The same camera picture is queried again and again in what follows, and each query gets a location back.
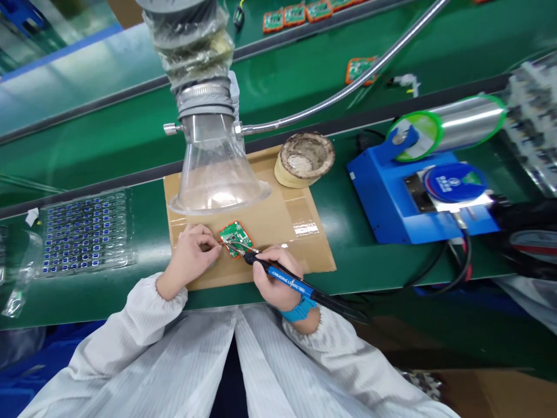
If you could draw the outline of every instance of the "silver solder spool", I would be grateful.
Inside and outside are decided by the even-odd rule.
[[[499,131],[507,110],[499,98],[478,95],[445,106],[416,111],[399,119],[389,130],[406,132],[412,125],[418,132],[416,144],[396,157],[410,163],[432,154],[479,145]]]

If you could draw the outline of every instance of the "blue wrist strap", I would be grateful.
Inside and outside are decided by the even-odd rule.
[[[315,308],[316,306],[317,304],[315,303],[315,301],[302,296],[300,303],[292,311],[280,311],[280,313],[283,314],[284,319],[286,319],[288,322],[296,322],[306,319],[308,317],[310,309]]]

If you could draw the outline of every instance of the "cardboard mat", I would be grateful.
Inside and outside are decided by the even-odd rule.
[[[178,235],[189,222],[206,225],[219,239],[219,230],[234,221],[240,221],[258,250],[273,244],[281,245],[302,264],[304,273],[335,271],[337,266],[309,188],[289,189],[281,186],[274,177],[279,151],[280,146],[276,146],[248,155],[255,175],[269,183],[273,191],[268,198],[235,211],[187,217],[177,214],[168,208],[168,202],[178,193],[182,174],[165,177],[164,196],[172,250]],[[251,281],[252,267],[242,259],[234,260],[223,249],[215,265],[191,283],[188,289],[208,289]]]

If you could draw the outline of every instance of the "flexible metal hose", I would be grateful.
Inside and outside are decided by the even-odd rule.
[[[318,111],[323,110],[330,105],[333,105],[334,103],[344,99],[349,94],[357,90],[367,80],[376,75],[376,73],[378,73],[380,69],[385,67],[385,65],[389,63],[389,61],[391,61],[449,2],[450,0],[436,0],[435,3],[433,3],[433,5],[416,21],[416,23],[414,23],[412,27],[408,29],[406,33],[402,35],[402,37],[398,41],[396,41],[396,43],[391,46],[390,49],[385,52],[385,54],[381,58],[374,62],[373,66],[369,70],[363,73],[353,83],[340,90],[334,96],[300,113],[296,113],[286,118],[278,119],[274,122],[259,125],[246,125],[242,127],[242,134],[252,135],[280,129],[282,127],[291,125],[302,119],[310,117]]]

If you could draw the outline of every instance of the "red cable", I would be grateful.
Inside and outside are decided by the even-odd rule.
[[[466,241],[462,243],[462,250],[464,251],[464,256],[466,258],[466,254],[468,253],[468,245],[466,245]],[[466,278],[464,279],[464,281],[469,282],[471,279],[472,279],[472,264],[470,264],[466,269]]]

